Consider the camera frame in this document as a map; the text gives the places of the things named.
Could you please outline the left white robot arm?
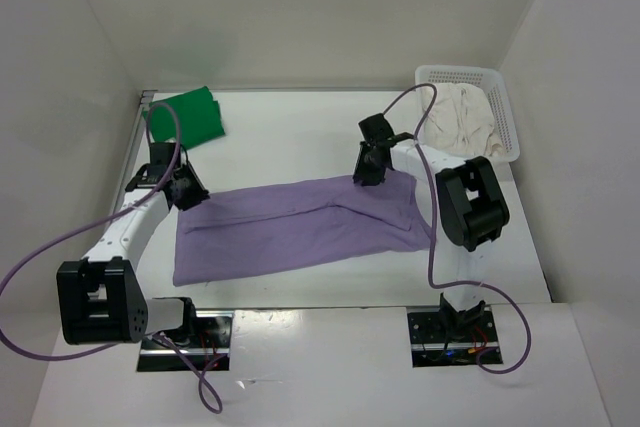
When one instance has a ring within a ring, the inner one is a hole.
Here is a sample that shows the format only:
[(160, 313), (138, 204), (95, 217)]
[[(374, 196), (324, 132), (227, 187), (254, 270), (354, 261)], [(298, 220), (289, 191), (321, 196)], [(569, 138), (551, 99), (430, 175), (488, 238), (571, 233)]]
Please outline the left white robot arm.
[(189, 210), (209, 198), (181, 153), (176, 143), (151, 143), (150, 160), (127, 184), (118, 217), (83, 258), (66, 261), (58, 269), (67, 343), (138, 343), (156, 333), (180, 347), (197, 340), (200, 323), (193, 301), (147, 298), (136, 276), (149, 241), (169, 213)]

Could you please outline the green t shirt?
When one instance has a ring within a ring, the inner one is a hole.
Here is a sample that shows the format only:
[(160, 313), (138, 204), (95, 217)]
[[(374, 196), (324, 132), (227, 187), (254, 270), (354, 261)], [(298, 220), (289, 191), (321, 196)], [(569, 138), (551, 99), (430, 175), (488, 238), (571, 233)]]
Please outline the green t shirt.
[[(226, 135), (220, 104), (206, 86), (153, 102), (152, 106), (160, 103), (169, 105), (176, 114), (181, 145), (187, 151)], [(154, 110), (147, 126), (149, 137), (155, 142), (176, 140), (174, 119), (164, 107)]]

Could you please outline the purple t shirt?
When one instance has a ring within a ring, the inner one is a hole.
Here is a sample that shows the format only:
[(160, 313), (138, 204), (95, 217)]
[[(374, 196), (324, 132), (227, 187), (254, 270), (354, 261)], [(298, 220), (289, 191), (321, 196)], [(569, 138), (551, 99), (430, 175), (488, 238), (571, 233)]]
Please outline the purple t shirt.
[(178, 215), (176, 287), (256, 277), (430, 245), (416, 181), (348, 176), (219, 192)]

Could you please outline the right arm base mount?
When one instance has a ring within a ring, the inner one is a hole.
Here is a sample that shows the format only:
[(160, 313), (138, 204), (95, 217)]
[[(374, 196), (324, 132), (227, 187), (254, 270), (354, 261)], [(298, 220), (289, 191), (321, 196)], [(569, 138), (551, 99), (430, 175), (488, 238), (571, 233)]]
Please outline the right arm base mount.
[(408, 309), (406, 317), (414, 368), (475, 365), (479, 354), (483, 364), (503, 364), (489, 308), (484, 309), (479, 321), (452, 339), (447, 339), (436, 307)]

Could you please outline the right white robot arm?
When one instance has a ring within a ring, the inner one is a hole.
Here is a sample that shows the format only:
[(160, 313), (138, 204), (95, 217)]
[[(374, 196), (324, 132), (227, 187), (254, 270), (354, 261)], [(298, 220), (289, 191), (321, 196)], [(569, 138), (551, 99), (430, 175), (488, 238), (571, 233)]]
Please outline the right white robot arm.
[(439, 329), (450, 340), (468, 334), (483, 315), (486, 256), (510, 213), (491, 162), (463, 159), (396, 134), (381, 113), (359, 122), (363, 140), (353, 180), (375, 186), (389, 171), (429, 188), (431, 245), (427, 280), (440, 292)]

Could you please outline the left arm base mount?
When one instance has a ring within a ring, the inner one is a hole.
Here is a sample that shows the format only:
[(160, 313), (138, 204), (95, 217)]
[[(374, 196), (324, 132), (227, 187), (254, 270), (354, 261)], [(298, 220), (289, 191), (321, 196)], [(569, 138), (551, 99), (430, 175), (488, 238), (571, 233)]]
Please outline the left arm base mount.
[[(199, 309), (196, 315), (193, 334), (183, 340), (170, 340), (198, 371), (209, 364), (211, 372), (228, 371), (234, 312)], [(151, 338), (142, 341), (136, 366), (138, 373), (188, 370), (188, 366), (171, 348), (162, 346)]]

